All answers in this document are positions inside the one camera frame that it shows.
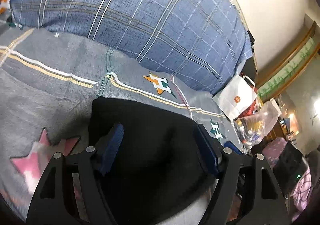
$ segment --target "plastic bag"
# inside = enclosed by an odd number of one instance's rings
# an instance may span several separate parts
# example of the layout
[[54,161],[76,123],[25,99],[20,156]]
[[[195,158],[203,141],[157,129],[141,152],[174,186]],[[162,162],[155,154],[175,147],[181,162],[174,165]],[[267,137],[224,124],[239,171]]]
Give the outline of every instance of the plastic bag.
[[251,149],[272,130],[278,116],[278,110],[270,101],[267,101],[254,115],[238,118],[234,127],[244,146]]

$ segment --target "bag handle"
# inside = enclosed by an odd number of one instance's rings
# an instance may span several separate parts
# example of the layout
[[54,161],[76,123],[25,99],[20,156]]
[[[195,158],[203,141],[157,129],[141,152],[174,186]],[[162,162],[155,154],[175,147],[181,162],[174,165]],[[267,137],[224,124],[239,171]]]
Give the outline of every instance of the bag handle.
[[256,87],[256,84],[253,82],[253,80],[252,79],[250,79],[248,76],[246,76],[246,75],[244,75],[243,76],[243,79],[248,79],[251,83],[252,83],[252,85],[254,86],[254,87]]

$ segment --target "light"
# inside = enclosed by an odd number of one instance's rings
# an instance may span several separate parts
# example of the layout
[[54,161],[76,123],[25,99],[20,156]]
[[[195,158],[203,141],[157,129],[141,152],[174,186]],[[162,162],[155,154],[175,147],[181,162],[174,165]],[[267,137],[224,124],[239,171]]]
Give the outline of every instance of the light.
[[318,99],[313,106],[315,107],[316,114],[320,115],[320,99]]

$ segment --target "orange logo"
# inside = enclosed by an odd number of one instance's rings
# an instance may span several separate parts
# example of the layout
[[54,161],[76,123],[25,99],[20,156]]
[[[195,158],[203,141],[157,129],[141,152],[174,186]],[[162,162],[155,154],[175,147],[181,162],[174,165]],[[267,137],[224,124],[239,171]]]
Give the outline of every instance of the orange logo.
[[239,96],[236,96],[236,97],[235,97],[235,102],[236,102],[236,103],[239,103],[239,102],[240,102],[240,97],[239,97]]

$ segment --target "bedsheet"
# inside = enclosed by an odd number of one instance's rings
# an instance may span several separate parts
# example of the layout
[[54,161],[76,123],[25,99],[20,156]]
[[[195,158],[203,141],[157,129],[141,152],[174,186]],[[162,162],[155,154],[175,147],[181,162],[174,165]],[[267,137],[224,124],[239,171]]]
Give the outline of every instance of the bedsheet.
[[85,36],[216,94],[252,56],[229,0],[10,0],[22,25]]
[[[209,92],[150,71],[86,37],[7,24],[0,25],[0,32],[0,193],[24,220],[52,155],[80,152],[87,146],[92,101],[99,96],[185,115],[202,123],[221,144],[230,140],[243,150]],[[204,196],[162,224],[197,224],[207,204]]]

